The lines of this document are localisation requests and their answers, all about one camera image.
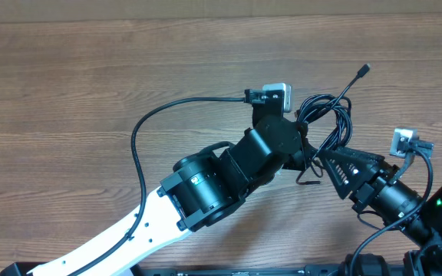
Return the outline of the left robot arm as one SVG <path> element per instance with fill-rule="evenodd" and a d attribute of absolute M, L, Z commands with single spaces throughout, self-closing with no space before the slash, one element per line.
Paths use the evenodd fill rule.
<path fill-rule="evenodd" d="M 181 159 L 138 207 L 72 252 L 47 263 L 13 263 L 3 275 L 129 275 L 155 251 L 234 213 L 283 167 L 301 169 L 307 123 L 266 116 L 236 144 Z"/>

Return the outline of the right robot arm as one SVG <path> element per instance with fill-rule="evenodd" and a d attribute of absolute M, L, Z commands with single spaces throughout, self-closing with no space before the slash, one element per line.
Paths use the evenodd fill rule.
<path fill-rule="evenodd" d="M 365 261 L 363 249 L 378 236 L 399 231 L 418 246 L 404 256 L 404 275 L 442 275 L 442 186 L 432 190 L 434 172 L 430 161 L 432 144 L 410 143 L 401 152 L 401 167 L 388 164 L 383 156 L 348 147 L 322 150 L 318 158 L 335 190 L 353 202 L 358 214 L 381 217 L 384 226 L 366 238 L 343 264 L 342 275 L 366 275 L 380 264 L 376 257 Z M 401 181 L 401 177 L 419 156 L 427 167 L 427 184 L 423 195 Z"/>

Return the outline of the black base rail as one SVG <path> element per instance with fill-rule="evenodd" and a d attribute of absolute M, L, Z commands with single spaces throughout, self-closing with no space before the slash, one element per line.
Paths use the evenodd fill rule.
<path fill-rule="evenodd" d="M 177 270 L 174 268 L 131 268 L 134 276 L 341 276 L 339 264 L 308 264 L 300 268 L 233 268 L 213 270 Z"/>

